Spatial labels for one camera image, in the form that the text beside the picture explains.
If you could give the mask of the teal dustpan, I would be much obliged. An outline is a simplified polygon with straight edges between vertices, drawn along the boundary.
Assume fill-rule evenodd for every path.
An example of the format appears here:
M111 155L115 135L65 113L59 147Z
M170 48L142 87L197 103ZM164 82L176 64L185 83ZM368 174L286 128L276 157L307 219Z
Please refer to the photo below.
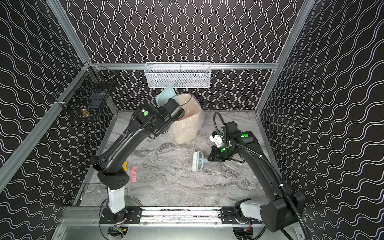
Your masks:
M176 92L174 90L174 84L171 84L156 96L157 106L164 106L168 102L168 100L172 99L175 95Z

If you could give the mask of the teal hand brush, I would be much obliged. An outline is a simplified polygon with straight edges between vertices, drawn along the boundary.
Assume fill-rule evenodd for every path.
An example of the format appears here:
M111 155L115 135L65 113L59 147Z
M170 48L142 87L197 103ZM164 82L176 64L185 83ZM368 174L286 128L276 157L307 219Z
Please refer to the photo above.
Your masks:
M200 172L205 163L208 163L208 159L204 157L204 154L200 151L194 152L193 162L192 162L192 171Z

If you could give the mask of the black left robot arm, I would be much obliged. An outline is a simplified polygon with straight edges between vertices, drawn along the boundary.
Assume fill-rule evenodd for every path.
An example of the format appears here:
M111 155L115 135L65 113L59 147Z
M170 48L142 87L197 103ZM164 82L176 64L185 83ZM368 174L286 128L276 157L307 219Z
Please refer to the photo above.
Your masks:
M123 168L124 162L142 141L166 133L184 114L183 107L172 98L160 107L144 106L133 113L128 127L118 139L94 158L93 167L98 171L98 178L108 186L108 207L113 214L126 208L125 185L130 177Z

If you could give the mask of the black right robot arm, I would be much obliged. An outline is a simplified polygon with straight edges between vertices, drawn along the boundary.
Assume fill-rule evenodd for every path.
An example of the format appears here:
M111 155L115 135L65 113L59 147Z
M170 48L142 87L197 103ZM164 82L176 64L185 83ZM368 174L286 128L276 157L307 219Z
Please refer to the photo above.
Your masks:
M298 223L306 240L311 239L309 230L303 219L305 196L300 191L293 191L282 179L279 172L265 157L258 139L251 131L242 132L235 122L225 122L219 112L213 118L220 118L222 126L215 124L215 132L211 135L214 142L207 161L223 163L233 161L239 155L239 163L247 163L261 184L268 199L266 205L253 203L251 199L235 203L232 214L221 214L222 220L235 220L239 224L251 226L255 220L264 224L264 229L271 232L281 231L287 239L291 236L285 227Z

